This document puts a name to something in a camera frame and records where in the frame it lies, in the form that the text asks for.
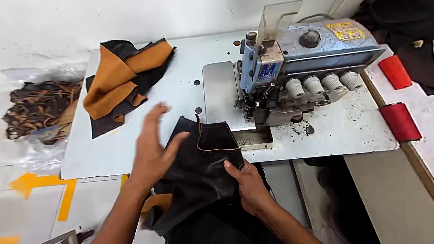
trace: black fabric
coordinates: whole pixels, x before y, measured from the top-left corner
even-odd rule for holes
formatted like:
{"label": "black fabric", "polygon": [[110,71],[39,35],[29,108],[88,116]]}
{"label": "black fabric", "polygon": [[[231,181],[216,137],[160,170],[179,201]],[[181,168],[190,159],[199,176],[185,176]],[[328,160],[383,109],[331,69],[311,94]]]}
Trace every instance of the black fabric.
{"label": "black fabric", "polygon": [[101,43],[101,45],[122,59],[122,61],[140,53],[140,51],[134,47],[133,43],[126,40],[111,40]]}
{"label": "black fabric", "polygon": [[[387,43],[413,81],[431,95],[434,88],[434,1],[365,0],[353,19]],[[420,48],[412,42],[423,40]]]}
{"label": "black fabric", "polygon": [[[125,60],[140,52],[143,52],[144,50],[146,50],[151,46],[157,45],[163,40],[164,38],[159,40],[156,43],[149,43],[147,46],[139,50],[137,50],[131,42],[125,40],[108,41],[105,43],[101,43],[101,45],[107,48],[110,52],[114,53],[120,59]],[[159,80],[161,80],[161,78],[166,73],[166,70],[174,55],[175,55],[175,51],[172,50],[172,52],[169,54],[169,56],[167,57],[166,61],[163,63],[162,66],[136,74],[137,76],[131,79],[131,81],[134,84],[138,85],[138,87],[136,87],[130,93],[130,95],[128,95],[121,103],[116,105],[109,114],[97,120],[93,120],[92,118],[90,118],[91,127],[92,127],[92,139],[123,125],[123,123],[115,122],[113,119],[118,115],[126,114],[133,111],[134,109],[138,108],[141,104],[147,101],[147,99],[144,99],[141,101],[139,105],[137,106],[132,105],[132,100],[134,99],[137,93],[140,95],[145,95],[153,85],[155,85]],[[89,76],[86,78],[87,91],[89,91],[94,77],[95,76]]]}
{"label": "black fabric", "polygon": [[281,244],[239,202],[219,200],[194,213],[165,235],[168,244]]}
{"label": "black fabric", "polygon": [[140,72],[137,74],[136,77],[131,79],[134,84],[138,85],[137,92],[140,95],[144,95],[145,93],[147,93],[153,85],[155,85],[161,78],[163,78],[163,75],[164,73],[166,73],[167,67],[172,60],[173,55],[175,55],[175,51],[172,50],[172,52],[169,54],[162,66],[150,69],[148,71]]}
{"label": "black fabric", "polygon": [[[191,133],[181,144],[166,175],[154,186],[155,194],[173,194],[169,210],[152,226],[147,226],[160,236],[199,209],[220,199],[239,199],[238,182],[223,165],[227,159],[238,169],[244,166],[241,151],[229,126],[225,122],[200,125],[202,136],[197,122],[180,117],[169,139],[168,145],[176,134],[183,131]],[[204,151],[204,148],[217,150]]]}

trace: left hand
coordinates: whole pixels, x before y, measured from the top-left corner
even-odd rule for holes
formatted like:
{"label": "left hand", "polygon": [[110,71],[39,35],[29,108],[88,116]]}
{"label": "left hand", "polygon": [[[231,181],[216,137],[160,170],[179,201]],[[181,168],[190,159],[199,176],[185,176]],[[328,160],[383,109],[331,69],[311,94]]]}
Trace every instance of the left hand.
{"label": "left hand", "polygon": [[136,156],[130,179],[154,185],[161,179],[175,160],[181,143],[190,135],[178,133],[166,150],[160,145],[158,136],[161,116],[169,111],[168,106],[157,103],[145,116],[141,133],[136,140]]}

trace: thread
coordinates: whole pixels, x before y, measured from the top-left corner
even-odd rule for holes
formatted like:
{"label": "thread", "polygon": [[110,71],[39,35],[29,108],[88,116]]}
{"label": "thread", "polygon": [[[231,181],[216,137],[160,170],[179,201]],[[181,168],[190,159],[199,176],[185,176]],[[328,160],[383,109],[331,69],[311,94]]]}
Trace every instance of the thread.
{"label": "thread", "polygon": [[409,87],[413,84],[398,56],[393,55],[385,58],[378,63],[378,66],[395,90]]}
{"label": "thread", "polygon": [[416,141],[422,138],[404,103],[399,102],[381,107],[380,113],[398,141]]}

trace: white wall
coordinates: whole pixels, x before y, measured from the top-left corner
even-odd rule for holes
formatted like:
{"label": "white wall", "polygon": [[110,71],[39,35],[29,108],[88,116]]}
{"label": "white wall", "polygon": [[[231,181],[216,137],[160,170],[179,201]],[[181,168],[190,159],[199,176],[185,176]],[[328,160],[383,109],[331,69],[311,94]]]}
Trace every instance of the white wall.
{"label": "white wall", "polygon": [[[86,60],[90,49],[112,39],[142,43],[253,29],[264,5],[284,1],[2,0],[0,70]],[[361,2],[342,1],[304,0],[295,20],[337,7],[340,17],[350,15]]]}

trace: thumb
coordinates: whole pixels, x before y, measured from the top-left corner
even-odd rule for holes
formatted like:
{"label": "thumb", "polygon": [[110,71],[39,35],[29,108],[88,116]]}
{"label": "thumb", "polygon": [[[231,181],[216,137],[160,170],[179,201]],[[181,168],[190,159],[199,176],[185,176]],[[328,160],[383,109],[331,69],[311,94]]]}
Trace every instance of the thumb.
{"label": "thumb", "polygon": [[166,152],[163,155],[163,160],[172,163],[178,153],[179,146],[190,135],[189,132],[180,132],[172,139]]}
{"label": "thumb", "polygon": [[224,161],[224,169],[226,169],[226,172],[228,172],[228,174],[230,174],[238,182],[240,182],[240,180],[243,176],[243,172],[239,171],[235,166],[232,165],[231,162],[225,160]]}

